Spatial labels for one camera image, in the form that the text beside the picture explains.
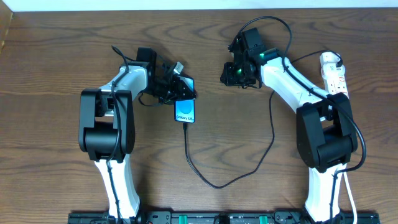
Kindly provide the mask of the blue Galaxy smartphone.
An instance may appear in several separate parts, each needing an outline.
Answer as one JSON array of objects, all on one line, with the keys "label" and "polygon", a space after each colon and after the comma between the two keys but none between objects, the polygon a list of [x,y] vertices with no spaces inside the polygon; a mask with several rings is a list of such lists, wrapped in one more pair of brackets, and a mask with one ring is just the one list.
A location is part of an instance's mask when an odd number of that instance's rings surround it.
[{"label": "blue Galaxy smartphone", "polygon": [[195,100],[176,100],[174,104],[174,119],[178,122],[195,122]]}]

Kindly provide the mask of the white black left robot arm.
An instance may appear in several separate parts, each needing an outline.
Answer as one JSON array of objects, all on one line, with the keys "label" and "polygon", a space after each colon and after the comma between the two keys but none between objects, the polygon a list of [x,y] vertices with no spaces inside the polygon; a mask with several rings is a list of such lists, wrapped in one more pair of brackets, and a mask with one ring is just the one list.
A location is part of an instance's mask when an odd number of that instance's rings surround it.
[{"label": "white black left robot arm", "polygon": [[108,213],[92,222],[145,223],[130,160],[136,138],[133,101],[148,94],[158,99],[158,105],[177,106],[179,102],[192,103],[197,94],[194,79],[183,72],[180,62],[164,62],[163,74],[157,75],[159,56],[155,50],[140,47],[135,59],[117,47],[112,50],[123,60],[118,74],[80,95],[78,143],[99,169],[109,200]]}]

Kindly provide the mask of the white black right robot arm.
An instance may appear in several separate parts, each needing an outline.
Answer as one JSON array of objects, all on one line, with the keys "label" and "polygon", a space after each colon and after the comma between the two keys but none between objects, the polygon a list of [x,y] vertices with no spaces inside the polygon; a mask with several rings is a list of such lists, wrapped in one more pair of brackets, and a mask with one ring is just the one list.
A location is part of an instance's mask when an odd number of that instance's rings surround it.
[{"label": "white black right robot arm", "polygon": [[228,50],[234,60],[225,63],[221,83],[267,86],[290,106],[296,115],[297,149],[309,171],[305,211],[313,223],[336,222],[341,178],[358,148],[343,59],[331,50],[320,51],[325,85],[320,88],[285,53],[267,49],[256,28],[239,31]]}]

